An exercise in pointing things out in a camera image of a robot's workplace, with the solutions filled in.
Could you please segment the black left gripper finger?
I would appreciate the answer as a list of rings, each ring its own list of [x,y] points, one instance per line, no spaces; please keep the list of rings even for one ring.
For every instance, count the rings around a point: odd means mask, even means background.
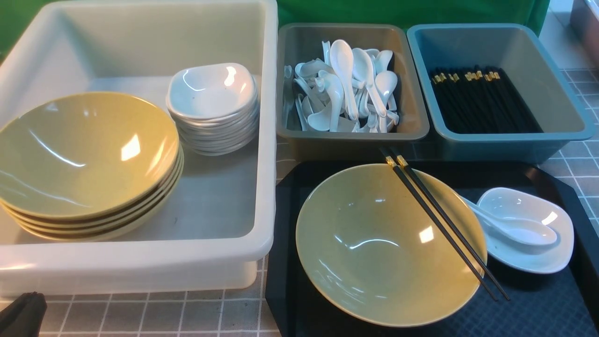
[[[23,293],[0,313],[0,335],[38,337],[46,310],[43,293]]]

